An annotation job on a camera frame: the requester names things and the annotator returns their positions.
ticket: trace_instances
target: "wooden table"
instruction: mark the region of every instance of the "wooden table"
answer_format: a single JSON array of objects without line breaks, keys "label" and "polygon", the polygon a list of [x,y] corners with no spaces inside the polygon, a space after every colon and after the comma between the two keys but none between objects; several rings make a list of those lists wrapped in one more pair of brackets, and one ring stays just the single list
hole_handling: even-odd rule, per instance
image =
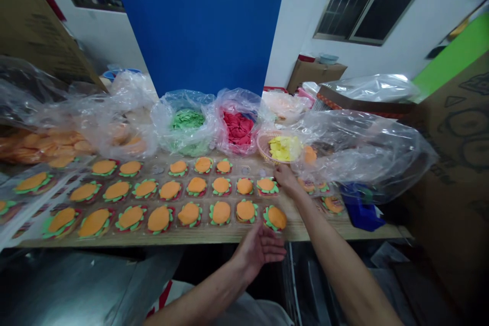
[{"label": "wooden table", "polygon": [[[288,225],[283,237],[288,241],[309,241],[306,227],[293,203],[285,194],[277,199],[288,218]],[[409,238],[411,234],[405,227],[386,224],[374,232],[355,228],[347,214],[332,216],[318,208],[319,215],[326,215],[329,222],[346,240],[379,239],[379,238]],[[61,240],[25,240],[19,247],[125,247],[125,246],[162,246],[190,245],[197,243],[237,243],[248,231],[249,226],[229,226],[170,230],[164,235],[111,235],[110,233],[96,240],[79,240],[69,236]]]}]

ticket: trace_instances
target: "blue container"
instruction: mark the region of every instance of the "blue container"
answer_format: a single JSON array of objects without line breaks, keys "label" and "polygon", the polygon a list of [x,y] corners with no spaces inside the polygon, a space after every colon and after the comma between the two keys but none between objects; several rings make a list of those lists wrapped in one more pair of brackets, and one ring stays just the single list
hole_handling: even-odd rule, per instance
[{"label": "blue container", "polygon": [[[140,73],[141,70],[139,69],[124,69],[124,71],[126,70],[129,70],[129,71],[132,71],[132,72],[135,72],[135,73]],[[117,74],[114,74],[113,72],[111,72],[110,70],[107,70],[104,74],[102,74],[102,76],[104,78],[107,78],[111,81],[111,83],[114,81],[114,79],[116,78],[116,75]]]},{"label": "blue container", "polygon": [[319,54],[319,63],[324,65],[334,65],[338,61],[339,57],[334,55],[329,55],[327,53]]},{"label": "blue container", "polygon": [[377,217],[375,206],[371,204],[372,191],[367,186],[349,183],[340,185],[340,191],[354,227],[373,232],[386,223]]}]

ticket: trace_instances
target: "green clay lettuce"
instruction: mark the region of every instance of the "green clay lettuce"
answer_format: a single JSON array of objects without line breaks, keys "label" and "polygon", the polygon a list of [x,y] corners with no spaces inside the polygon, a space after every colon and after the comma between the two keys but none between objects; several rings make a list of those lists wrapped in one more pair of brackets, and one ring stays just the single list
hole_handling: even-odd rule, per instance
[{"label": "green clay lettuce", "polygon": [[270,219],[268,218],[268,209],[269,209],[269,208],[273,208],[273,207],[274,207],[273,205],[270,205],[268,208],[266,208],[266,209],[265,209],[265,213],[263,214],[263,218],[265,219],[265,223],[266,223],[266,225],[267,225],[268,227],[272,228],[272,229],[273,229],[275,232],[278,232],[278,231],[279,231],[279,229],[278,229],[276,226],[274,226],[274,225],[271,223]]},{"label": "green clay lettuce", "polygon": [[226,220],[225,223],[219,223],[217,224],[215,221],[214,221],[214,205],[211,205],[210,206],[210,214],[209,214],[210,218],[212,219],[212,221],[210,222],[212,225],[219,225],[219,226],[222,226],[222,225],[225,225],[225,224],[229,224],[231,222],[231,218],[228,218]]},{"label": "green clay lettuce", "polygon": [[15,206],[15,204],[17,204],[15,201],[7,201],[6,202],[6,205],[5,205],[5,209],[3,209],[2,211],[0,211],[0,216],[7,214],[7,212],[9,211],[9,209],[12,206]]},{"label": "green clay lettuce", "polygon": [[31,189],[28,189],[28,190],[21,190],[21,191],[18,191],[16,189],[14,189],[14,191],[17,193],[17,194],[27,194],[29,192],[36,192],[38,191],[40,188],[46,186],[50,181],[51,179],[53,178],[53,175],[52,174],[47,174],[46,175],[46,179],[44,181],[41,182],[41,184],[39,186],[36,186],[34,188],[31,188]]}]

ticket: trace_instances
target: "bowl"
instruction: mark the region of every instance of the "bowl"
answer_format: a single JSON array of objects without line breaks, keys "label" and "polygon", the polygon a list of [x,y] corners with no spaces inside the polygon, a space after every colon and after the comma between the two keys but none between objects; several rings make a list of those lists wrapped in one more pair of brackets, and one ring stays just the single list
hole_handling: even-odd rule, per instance
[{"label": "bowl", "polygon": [[284,161],[284,160],[278,160],[274,159],[271,157],[270,153],[270,144],[268,143],[271,139],[276,138],[278,136],[284,136],[284,137],[290,137],[293,138],[296,135],[289,133],[289,132],[284,132],[280,130],[276,131],[263,131],[258,133],[258,138],[257,138],[257,145],[258,145],[258,151],[260,152],[260,155],[262,156],[263,160],[267,163],[273,163],[274,165],[279,165],[280,163],[283,164],[291,164],[292,161]]}]

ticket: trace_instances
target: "finger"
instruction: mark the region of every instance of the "finger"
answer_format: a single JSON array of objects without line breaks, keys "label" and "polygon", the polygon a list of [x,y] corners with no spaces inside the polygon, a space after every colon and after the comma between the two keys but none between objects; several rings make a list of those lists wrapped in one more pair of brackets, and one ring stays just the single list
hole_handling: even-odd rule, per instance
[{"label": "finger", "polygon": [[277,255],[277,254],[266,254],[265,255],[265,262],[278,262],[278,261],[283,261],[285,258],[284,255]]},{"label": "finger", "polygon": [[283,247],[285,245],[285,242],[281,238],[261,237],[261,245]]},{"label": "finger", "polygon": [[287,253],[287,250],[283,247],[278,247],[278,246],[264,246],[263,253],[265,255],[267,254],[285,255]]},{"label": "finger", "polygon": [[269,227],[265,227],[265,226],[263,226],[263,235],[270,237],[270,238],[277,238],[277,235],[275,234],[275,232],[272,229],[270,229]]}]

